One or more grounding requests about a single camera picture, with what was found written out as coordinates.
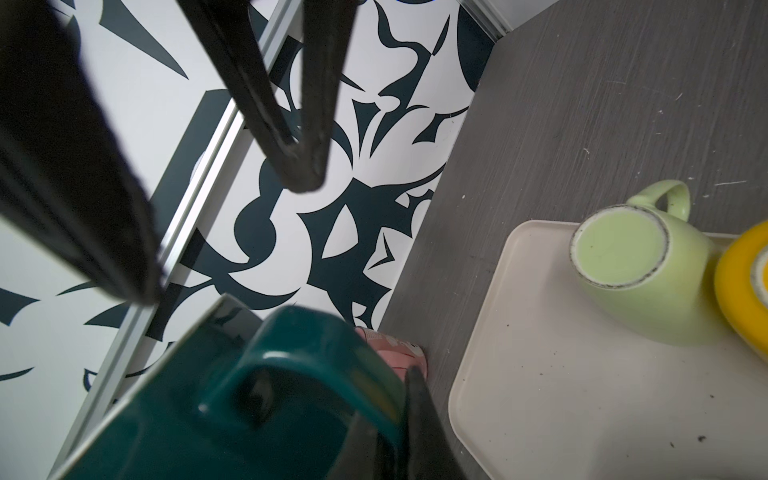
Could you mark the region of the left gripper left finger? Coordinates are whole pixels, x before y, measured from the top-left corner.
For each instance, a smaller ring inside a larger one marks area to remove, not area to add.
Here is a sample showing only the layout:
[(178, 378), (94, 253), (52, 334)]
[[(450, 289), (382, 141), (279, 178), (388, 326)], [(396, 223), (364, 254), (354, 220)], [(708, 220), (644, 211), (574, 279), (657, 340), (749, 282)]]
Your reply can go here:
[(1, 4), (1, 213), (107, 293), (159, 300), (149, 200), (45, 1)]

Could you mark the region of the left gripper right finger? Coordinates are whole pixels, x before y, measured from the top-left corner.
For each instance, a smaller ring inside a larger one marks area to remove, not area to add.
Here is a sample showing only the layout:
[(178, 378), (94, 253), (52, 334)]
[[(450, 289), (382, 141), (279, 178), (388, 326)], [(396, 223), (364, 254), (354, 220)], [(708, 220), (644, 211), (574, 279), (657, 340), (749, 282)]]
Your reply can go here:
[(464, 479), (422, 371), (405, 376), (406, 424), (398, 450), (360, 413), (352, 417), (341, 447), (343, 479)]

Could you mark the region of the pink ghost print mug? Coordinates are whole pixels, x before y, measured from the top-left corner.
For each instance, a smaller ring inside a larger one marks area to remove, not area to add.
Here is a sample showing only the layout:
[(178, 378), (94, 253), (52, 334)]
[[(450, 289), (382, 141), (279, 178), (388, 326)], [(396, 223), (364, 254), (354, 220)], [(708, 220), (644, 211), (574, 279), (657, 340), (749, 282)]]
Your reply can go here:
[(418, 368), (427, 378), (427, 358), (419, 345), (359, 326), (354, 330), (401, 380), (405, 380), (406, 372), (411, 367)]

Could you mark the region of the dark green mug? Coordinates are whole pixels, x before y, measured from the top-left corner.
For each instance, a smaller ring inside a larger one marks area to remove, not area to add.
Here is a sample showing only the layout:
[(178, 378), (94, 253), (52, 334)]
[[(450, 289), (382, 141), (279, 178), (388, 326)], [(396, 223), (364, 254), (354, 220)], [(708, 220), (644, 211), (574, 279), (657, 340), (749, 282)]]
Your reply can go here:
[(349, 323), (225, 296), (134, 384), (58, 479), (399, 479), (403, 381)]

